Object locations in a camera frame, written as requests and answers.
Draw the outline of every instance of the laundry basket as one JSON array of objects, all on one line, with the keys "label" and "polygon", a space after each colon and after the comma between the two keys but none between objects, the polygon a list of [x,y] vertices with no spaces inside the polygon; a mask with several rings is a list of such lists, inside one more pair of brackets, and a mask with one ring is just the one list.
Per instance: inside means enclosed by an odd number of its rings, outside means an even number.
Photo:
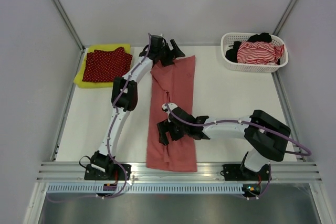
[{"label": "laundry basket", "polygon": [[[222,56],[224,58],[224,66],[227,69],[235,70],[235,71],[244,71],[244,72],[264,72],[264,73],[272,73],[277,71],[279,68],[285,66],[288,63],[288,53],[287,48],[284,46],[284,52],[280,58],[280,65],[272,66],[272,65],[254,65],[254,64],[242,64],[231,62],[225,58],[225,53],[227,50],[231,49],[235,41],[247,41],[252,35],[248,33],[228,33],[222,37],[221,50]],[[275,46],[284,45],[284,41],[277,36],[271,35],[272,43]]]}]

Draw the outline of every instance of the red fabric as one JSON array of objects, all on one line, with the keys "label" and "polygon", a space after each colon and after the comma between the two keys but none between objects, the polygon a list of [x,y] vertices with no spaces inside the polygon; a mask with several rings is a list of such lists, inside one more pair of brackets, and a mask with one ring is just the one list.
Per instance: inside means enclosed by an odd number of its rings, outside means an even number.
[{"label": "red fabric", "polygon": [[242,42],[238,49],[238,63],[274,65],[281,58],[282,46],[267,42]]},{"label": "red fabric", "polygon": [[132,55],[123,47],[114,51],[95,50],[87,54],[83,81],[112,82],[130,70],[131,62]]},{"label": "red fabric", "polygon": [[163,67],[158,62],[152,69],[152,99],[147,140],[147,167],[174,172],[196,172],[196,149],[194,140],[185,135],[169,145],[159,143],[157,123],[167,119],[161,110],[164,103],[176,103],[187,113],[192,113],[194,96],[195,56],[174,61]]}]

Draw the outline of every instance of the striped shirt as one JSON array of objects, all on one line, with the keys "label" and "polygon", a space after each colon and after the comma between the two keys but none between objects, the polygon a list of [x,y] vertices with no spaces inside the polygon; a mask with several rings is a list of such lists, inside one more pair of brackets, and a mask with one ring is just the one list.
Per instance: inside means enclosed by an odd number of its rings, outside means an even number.
[{"label": "striped shirt", "polygon": [[242,42],[237,61],[245,64],[274,65],[283,53],[283,45],[274,46],[267,42]]}]

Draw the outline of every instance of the clothes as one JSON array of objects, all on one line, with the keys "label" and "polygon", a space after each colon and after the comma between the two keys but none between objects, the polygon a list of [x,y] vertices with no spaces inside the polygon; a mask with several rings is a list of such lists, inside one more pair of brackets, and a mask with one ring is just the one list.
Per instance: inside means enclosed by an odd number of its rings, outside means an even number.
[{"label": "clothes", "polygon": [[83,81],[112,82],[130,70],[131,62],[132,55],[125,53],[123,47],[114,51],[95,50],[87,54]]},{"label": "clothes", "polygon": [[[131,45],[130,44],[103,44],[103,45],[93,45],[89,47],[88,53],[94,52],[94,50],[102,50],[102,51],[113,51],[118,47],[123,47],[125,52],[130,54],[131,53]],[[74,79],[74,84],[76,84],[80,88],[108,88],[113,86],[113,82],[103,82],[103,83],[94,83],[94,82],[84,82],[83,75],[85,71],[87,56],[84,57],[80,70],[76,74]]]},{"label": "clothes", "polygon": [[275,65],[281,58],[283,45],[274,46],[266,42],[242,42],[238,49],[238,63],[258,64],[258,65]]},{"label": "clothes", "polygon": [[[272,42],[272,37],[268,33],[255,34],[249,37],[248,42]],[[235,41],[232,49],[229,49],[225,53],[225,58],[231,62],[238,63],[237,54],[240,47],[241,41]]]},{"label": "clothes", "polygon": [[152,69],[152,99],[147,139],[146,166],[148,168],[175,172],[196,172],[196,149],[194,139],[184,135],[169,145],[159,143],[157,123],[167,119],[161,106],[167,102],[178,104],[192,113],[194,95],[195,56],[174,60],[174,65],[163,67],[158,62]]}]

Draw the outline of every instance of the white tabletop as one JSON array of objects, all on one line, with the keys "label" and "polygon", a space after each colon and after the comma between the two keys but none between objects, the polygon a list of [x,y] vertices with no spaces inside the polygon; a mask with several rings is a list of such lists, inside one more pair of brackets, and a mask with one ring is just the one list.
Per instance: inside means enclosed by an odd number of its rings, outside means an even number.
[{"label": "white tabletop", "polygon": [[[219,46],[180,47],[196,56],[193,115],[238,118],[261,109],[285,123],[270,73],[230,71],[224,67]],[[133,61],[142,48],[132,48]],[[117,160],[145,162],[151,102],[151,74],[138,83],[138,105],[121,133]],[[99,148],[111,117],[112,88],[75,88],[56,161],[79,161]],[[195,141],[198,162],[240,162],[252,149],[246,140],[225,138]],[[287,150],[293,151],[291,143]],[[296,161],[285,155],[284,161]]]}]

